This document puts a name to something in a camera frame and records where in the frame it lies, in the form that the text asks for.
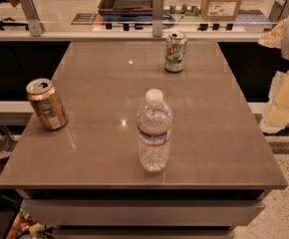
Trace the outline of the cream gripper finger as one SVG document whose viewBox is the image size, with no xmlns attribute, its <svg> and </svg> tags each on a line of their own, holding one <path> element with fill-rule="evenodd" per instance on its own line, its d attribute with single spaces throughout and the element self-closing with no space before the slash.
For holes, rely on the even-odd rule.
<svg viewBox="0 0 289 239">
<path fill-rule="evenodd" d="M 267 48 L 281 48 L 281 37 L 283 35 L 283 29 L 287 20 L 280 21 L 272 30 L 264 34 L 259 40 L 258 44 Z"/>
<path fill-rule="evenodd" d="M 277 133 L 289 123 L 289 71 L 277 71 L 272 79 L 269 102 L 265 104 L 260 128 L 265 133 Z"/>
</svg>

